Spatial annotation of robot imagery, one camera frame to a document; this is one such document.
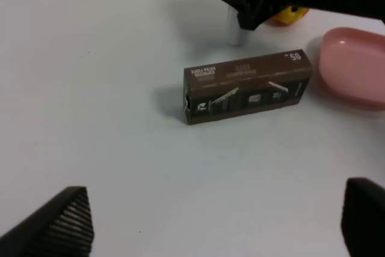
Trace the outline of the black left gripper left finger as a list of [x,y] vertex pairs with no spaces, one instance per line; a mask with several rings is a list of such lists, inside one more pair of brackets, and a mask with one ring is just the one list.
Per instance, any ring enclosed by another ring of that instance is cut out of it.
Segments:
[[69,186],[1,236],[1,256],[90,256],[93,241],[87,188]]

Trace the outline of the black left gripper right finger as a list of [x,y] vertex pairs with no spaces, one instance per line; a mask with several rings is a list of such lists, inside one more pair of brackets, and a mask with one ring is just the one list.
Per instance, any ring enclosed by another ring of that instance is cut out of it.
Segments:
[[349,178],[340,228],[350,256],[384,256],[384,188]]

